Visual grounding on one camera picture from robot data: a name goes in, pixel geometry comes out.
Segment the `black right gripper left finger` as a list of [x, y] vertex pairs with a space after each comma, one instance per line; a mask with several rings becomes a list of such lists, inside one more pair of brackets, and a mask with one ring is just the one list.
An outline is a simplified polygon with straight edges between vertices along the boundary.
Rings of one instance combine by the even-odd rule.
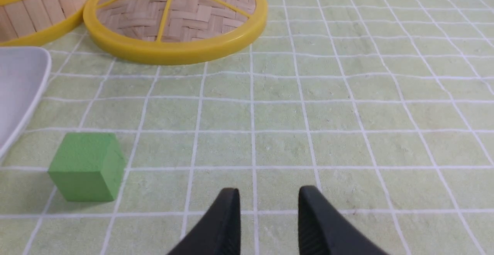
[[223, 188], [199, 222], [168, 254], [240, 255], [240, 253], [240, 193], [236, 188]]

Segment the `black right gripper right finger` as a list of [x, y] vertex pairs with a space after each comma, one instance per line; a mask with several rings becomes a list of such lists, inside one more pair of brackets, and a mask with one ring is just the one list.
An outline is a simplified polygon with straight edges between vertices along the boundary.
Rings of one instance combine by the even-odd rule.
[[314, 185], [299, 189], [298, 248], [300, 255], [386, 255]]

